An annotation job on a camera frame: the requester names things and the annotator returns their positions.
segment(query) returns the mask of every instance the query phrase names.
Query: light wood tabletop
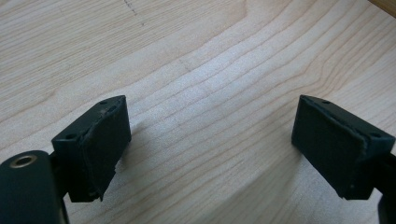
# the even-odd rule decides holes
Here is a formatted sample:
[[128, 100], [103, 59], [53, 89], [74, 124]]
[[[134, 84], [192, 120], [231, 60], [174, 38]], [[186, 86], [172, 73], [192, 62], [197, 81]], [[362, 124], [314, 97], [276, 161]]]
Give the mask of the light wood tabletop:
[[0, 161], [126, 95], [132, 142], [71, 223], [377, 223], [291, 145], [300, 94], [396, 135], [396, 19], [366, 0], [0, 1]]

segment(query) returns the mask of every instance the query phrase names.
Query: metal ring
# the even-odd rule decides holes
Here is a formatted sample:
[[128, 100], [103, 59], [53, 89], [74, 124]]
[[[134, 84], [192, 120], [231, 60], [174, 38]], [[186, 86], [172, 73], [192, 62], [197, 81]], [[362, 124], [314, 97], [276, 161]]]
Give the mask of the metal ring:
[[22, 157], [15, 159], [9, 165], [9, 167], [14, 168], [14, 169], [22, 168], [22, 167], [32, 164], [33, 162], [35, 162], [35, 160], [37, 160], [37, 156], [35, 156], [35, 155], [22, 156]]

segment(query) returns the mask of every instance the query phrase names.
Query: wooden table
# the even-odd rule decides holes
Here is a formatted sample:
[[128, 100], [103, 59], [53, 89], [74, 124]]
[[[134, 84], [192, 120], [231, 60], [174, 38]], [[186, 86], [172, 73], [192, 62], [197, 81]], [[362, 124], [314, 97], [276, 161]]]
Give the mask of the wooden table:
[[72, 223], [377, 223], [290, 143], [298, 97], [396, 135], [396, 20], [365, 0], [1, 1], [0, 161], [127, 96], [133, 140]]

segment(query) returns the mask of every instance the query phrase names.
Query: scratch on wood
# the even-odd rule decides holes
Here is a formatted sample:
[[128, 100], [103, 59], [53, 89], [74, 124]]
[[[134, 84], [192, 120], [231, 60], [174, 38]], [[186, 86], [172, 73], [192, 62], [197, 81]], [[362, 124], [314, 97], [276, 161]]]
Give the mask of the scratch on wood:
[[132, 4], [132, 0], [124, 0], [125, 5], [132, 10], [132, 12], [137, 15], [136, 11], [134, 11], [134, 6]]

